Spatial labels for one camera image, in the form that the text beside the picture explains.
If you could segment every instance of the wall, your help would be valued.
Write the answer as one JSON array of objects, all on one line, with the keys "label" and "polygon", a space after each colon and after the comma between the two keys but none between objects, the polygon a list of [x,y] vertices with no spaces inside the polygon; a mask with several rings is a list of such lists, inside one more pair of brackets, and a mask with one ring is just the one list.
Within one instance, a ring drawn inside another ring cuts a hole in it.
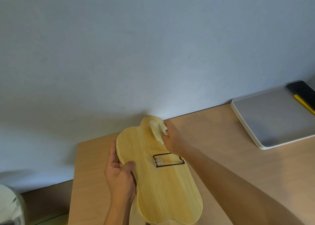
[{"label": "wall", "polygon": [[0,0],[0,183],[73,178],[76,144],[315,74],[314,0]]}]

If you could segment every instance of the person's right arm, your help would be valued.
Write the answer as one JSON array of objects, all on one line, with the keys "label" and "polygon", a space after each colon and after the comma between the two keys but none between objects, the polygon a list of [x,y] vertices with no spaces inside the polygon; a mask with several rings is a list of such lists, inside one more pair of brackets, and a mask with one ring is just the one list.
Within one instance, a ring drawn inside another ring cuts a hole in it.
[{"label": "person's right arm", "polygon": [[196,171],[233,224],[303,224],[282,204],[226,167],[190,146],[171,121],[162,134],[167,150],[183,157]]}]

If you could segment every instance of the wooden tabletop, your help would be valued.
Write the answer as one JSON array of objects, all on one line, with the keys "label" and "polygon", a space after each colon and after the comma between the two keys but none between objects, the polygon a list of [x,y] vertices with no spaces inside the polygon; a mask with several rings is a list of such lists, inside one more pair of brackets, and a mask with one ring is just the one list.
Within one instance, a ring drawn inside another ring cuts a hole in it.
[{"label": "wooden tabletop", "polygon": [[[171,120],[192,146],[282,203],[305,224],[315,224],[315,137],[260,150],[229,104]],[[78,145],[69,225],[104,223],[110,202],[104,169],[110,142],[118,135]],[[190,171],[203,199],[203,213],[196,224],[231,224],[191,167]],[[130,224],[145,224],[135,207]]]}]

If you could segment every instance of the gray tray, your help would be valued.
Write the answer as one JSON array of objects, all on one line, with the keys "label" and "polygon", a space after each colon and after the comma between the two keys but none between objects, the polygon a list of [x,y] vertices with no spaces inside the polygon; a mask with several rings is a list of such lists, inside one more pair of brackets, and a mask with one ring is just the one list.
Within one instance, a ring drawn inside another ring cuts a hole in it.
[{"label": "gray tray", "polygon": [[293,98],[286,85],[237,97],[230,103],[260,149],[315,136],[315,115]]}]

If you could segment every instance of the forearm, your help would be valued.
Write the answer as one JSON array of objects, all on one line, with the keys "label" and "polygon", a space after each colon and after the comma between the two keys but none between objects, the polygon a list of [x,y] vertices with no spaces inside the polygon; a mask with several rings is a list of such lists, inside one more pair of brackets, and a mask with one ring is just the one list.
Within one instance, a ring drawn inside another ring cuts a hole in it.
[{"label": "forearm", "polygon": [[303,224],[279,202],[198,149],[187,146],[182,156],[233,224]]},{"label": "forearm", "polygon": [[112,205],[106,215],[104,225],[128,225],[131,204]]}]

